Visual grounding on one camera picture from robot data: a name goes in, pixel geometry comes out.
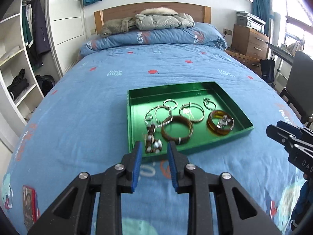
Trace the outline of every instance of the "blue gripper pad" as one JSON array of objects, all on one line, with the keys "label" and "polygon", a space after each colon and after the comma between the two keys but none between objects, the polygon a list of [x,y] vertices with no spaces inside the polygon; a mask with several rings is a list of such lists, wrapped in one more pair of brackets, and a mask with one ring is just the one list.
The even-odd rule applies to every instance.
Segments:
[{"label": "blue gripper pad", "polygon": [[141,165],[141,159],[142,159],[142,143],[136,142],[133,152],[137,151],[135,163],[134,163],[134,169],[132,174],[132,180],[131,180],[131,191],[134,192],[135,188],[138,184],[138,178],[139,178],[139,172],[140,172],[140,165]]},{"label": "blue gripper pad", "polygon": [[168,156],[168,164],[170,166],[170,171],[171,171],[172,184],[173,184],[175,191],[177,192],[177,189],[178,189],[178,182],[177,182],[177,176],[176,176],[177,169],[176,169],[173,151],[172,151],[170,143],[167,144],[167,156]]},{"label": "blue gripper pad", "polygon": [[278,121],[276,126],[287,132],[290,132],[290,134],[294,135],[297,139],[302,138],[302,133],[298,127],[290,125],[284,121]]}]

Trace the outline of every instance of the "power outlet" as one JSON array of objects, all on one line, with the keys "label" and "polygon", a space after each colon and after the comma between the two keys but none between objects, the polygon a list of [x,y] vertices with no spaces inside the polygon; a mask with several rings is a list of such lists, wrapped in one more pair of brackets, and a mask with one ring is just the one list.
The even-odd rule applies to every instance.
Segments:
[{"label": "power outlet", "polygon": [[229,29],[223,29],[223,33],[225,33],[226,32],[226,34],[228,34],[228,35],[232,35],[233,34],[233,31],[232,30],[229,30]]}]

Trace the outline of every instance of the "jewelry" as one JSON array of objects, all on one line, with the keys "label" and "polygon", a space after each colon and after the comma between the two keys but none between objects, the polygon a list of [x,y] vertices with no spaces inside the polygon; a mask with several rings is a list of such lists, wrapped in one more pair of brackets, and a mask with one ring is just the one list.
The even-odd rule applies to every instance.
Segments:
[{"label": "jewelry", "polygon": [[173,141],[175,142],[175,144],[177,144],[177,145],[187,143],[188,140],[190,139],[190,137],[191,137],[192,134],[193,134],[193,124],[192,124],[192,122],[191,122],[189,119],[187,119],[187,118],[185,118],[185,117],[183,117],[183,116],[173,116],[173,121],[174,121],[174,122],[177,122],[177,123],[181,123],[181,124],[186,125],[186,126],[188,127],[188,129],[189,129],[189,134],[188,134],[188,136],[186,136],[186,137],[179,137],[179,138],[173,138],[173,137],[169,136],[169,135],[165,132],[165,128],[162,127],[162,128],[161,128],[161,134],[162,134],[163,138],[164,138],[166,141],[171,141],[171,140],[173,140]]},{"label": "jewelry", "polygon": [[[168,101],[171,101],[171,102],[174,102],[175,103],[175,106],[167,106],[165,105]],[[173,100],[173,99],[166,99],[164,102],[163,102],[163,106],[166,106],[166,107],[169,107],[171,110],[175,110],[177,108],[177,101]]]},{"label": "jewelry", "polygon": [[159,153],[162,151],[162,141],[155,139],[154,138],[154,133],[155,133],[155,125],[152,124],[149,127],[147,127],[148,129],[148,134],[146,135],[146,140],[145,140],[145,149],[146,149],[146,153]]},{"label": "jewelry", "polygon": [[170,117],[171,114],[172,114],[171,107],[165,106],[165,105],[160,105],[160,106],[158,106],[158,107],[155,109],[155,111],[154,111],[154,117],[155,117],[156,122],[157,122],[158,124],[162,124],[162,121],[158,120],[158,118],[156,117],[156,116],[157,116],[156,113],[157,113],[157,110],[158,110],[158,109],[161,109],[161,108],[168,110],[168,117]]},{"label": "jewelry", "polygon": [[[219,118],[216,124],[213,123],[213,118]],[[207,119],[209,127],[218,134],[227,135],[234,128],[234,119],[225,111],[214,110],[210,113]]]},{"label": "jewelry", "polygon": [[[164,108],[164,109],[167,109],[168,110],[168,112],[169,112],[169,115],[168,115],[168,117],[165,119],[166,120],[166,123],[167,124],[169,124],[170,122],[172,122],[172,119],[173,119],[173,116],[172,116],[172,111],[171,111],[171,109],[169,108],[169,107],[167,107],[167,106],[163,106],[163,105],[158,105],[158,106],[155,106],[155,107],[153,107],[152,109],[150,109],[146,114],[145,114],[145,116],[144,116],[144,122],[145,122],[145,124],[149,127],[150,125],[150,123],[149,123],[149,121],[151,121],[152,120],[152,115],[150,114],[150,112],[152,111],[152,110],[154,110],[154,109],[158,109],[158,108]],[[162,123],[159,123],[158,125],[156,125],[155,127],[156,128],[161,128],[162,126],[165,126],[165,122],[162,122]]]},{"label": "jewelry", "polygon": [[[211,103],[215,106],[215,108],[210,108],[208,107],[208,104]],[[209,98],[203,98],[203,104],[204,106],[208,109],[208,110],[211,110],[211,111],[214,111],[216,110],[216,104],[214,102],[212,102]]]},{"label": "jewelry", "polygon": [[181,111],[182,111],[184,108],[190,108],[190,107],[198,108],[199,110],[202,111],[202,114],[203,114],[203,116],[202,116],[200,119],[198,119],[198,120],[191,120],[191,119],[190,119],[190,121],[191,121],[192,123],[199,123],[199,122],[201,122],[201,121],[203,120],[203,118],[204,118],[204,109],[203,109],[199,104],[197,104],[197,103],[189,102],[189,103],[183,104],[183,105],[180,107],[180,109],[179,109],[179,115],[181,115]]}]

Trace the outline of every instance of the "window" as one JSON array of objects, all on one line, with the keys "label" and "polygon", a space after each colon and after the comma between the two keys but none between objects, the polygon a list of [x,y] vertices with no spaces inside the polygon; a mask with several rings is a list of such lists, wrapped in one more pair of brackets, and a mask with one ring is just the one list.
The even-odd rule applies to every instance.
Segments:
[{"label": "window", "polygon": [[273,11],[281,15],[278,46],[304,39],[304,52],[313,56],[312,18],[302,0],[273,0]]}]

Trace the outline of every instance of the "silver ring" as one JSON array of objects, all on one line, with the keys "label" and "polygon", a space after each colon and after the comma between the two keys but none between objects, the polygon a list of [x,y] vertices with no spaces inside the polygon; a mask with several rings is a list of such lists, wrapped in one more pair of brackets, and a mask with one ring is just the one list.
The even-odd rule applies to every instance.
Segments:
[{"label": "silver ring", "polygon": [[[164,109],[168,110],[169,115],[168,115],[168,117],[165,119],[165,120],[167,120],[166,122],[164,122],[164,121],[165,121],[165,120],[164,120],[162,123],[156,125],[155,127],[156,127],[156,128],[161,128],[161,127],[163,127],[163,126],[169,124],[170,122],[172,122],[172,120],[173,120],[173,115],[172,115],[171,109],[170,109],[169,107],[167,107],[167,106],[158,105],[158,106],[155,106],[155,107],[151,108],[151,109],[145,114],[145,116],[144,116],[144,122],[145,122],[145,124],[146,124],[147,126],[149,126],[149,121],[152,120],[152,115],[150,114],[150,112],[151,112],[152,110],[158,109],[158,108],[164,108]],[[150,120],[147,120],[147,116],[148,116],[148,115],[151,116],[151,119],[150,119]]]},{"label": "silver ring", "polygon": [[[175,103],[175,106],[167,106],[165,105],[165,103],[167,103],[168,101],[171,101],[171,102],[174,102]],[[175,110],[177,108],[177,101],[173,100],[173,99],[166,99],[164,102],[163,102],[163,106],[166,106],[166,107],[169,107],[171,110]]]},{"label": "silver ring", "polygon": [[[208,104],[211,103],[215,106],[215,108],[210,108],[208,107]],[[208,110],[211,110],[211,111],[214,111],[216,110],[216,104],[214,102],[212,102],[209,98],[203,98],[203,104],[204,106],[208,109]]]},{"label": "silver ring", "polygon": [[191,119],[189,119],[189,120],[190,120],[192,123],[199,123],[199,122],[201,122],[201,121],[203,120],[204,116],[205,116],[204,109],[203,109],[199,104],[194,103],[194,102],[189,102],[189,103],[183,104],[183,105],[180,107],[180,109],[179,109],[179,115],[183,117],[183,115],[180,114],[181,111],[182,111],[184,108],[190,108],[191,106],[196,107],[196,108],[198,108],[199,110],[201,110],[203,116],[202,116],[200,119],[198,119],[198,120],[191,120]]}]

